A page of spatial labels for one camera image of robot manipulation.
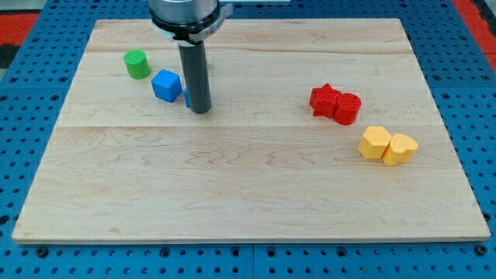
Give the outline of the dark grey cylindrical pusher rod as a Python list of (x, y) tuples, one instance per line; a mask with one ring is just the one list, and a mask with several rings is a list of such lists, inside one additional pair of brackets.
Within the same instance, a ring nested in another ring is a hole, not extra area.
[(208, 112), (212, 107), (205, 44), (180, 46), (181, 65), (188, 91), (190, 109), (197, 114)]

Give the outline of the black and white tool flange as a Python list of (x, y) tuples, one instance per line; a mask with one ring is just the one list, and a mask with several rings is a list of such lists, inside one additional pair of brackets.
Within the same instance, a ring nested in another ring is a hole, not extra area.
[(192, 47), (216, 33), (233, 14), (233, 5), (219, 2), (150, 2), (156, 30), (182, 47)]

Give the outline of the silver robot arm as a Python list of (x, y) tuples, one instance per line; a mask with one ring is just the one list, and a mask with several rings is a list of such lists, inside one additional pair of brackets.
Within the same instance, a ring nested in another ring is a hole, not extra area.
[(233, 13), (218, 0), (150, 0), (156, 31), (179, 47), (190, 108), (203, 114), (212, 107), (204, 41)]

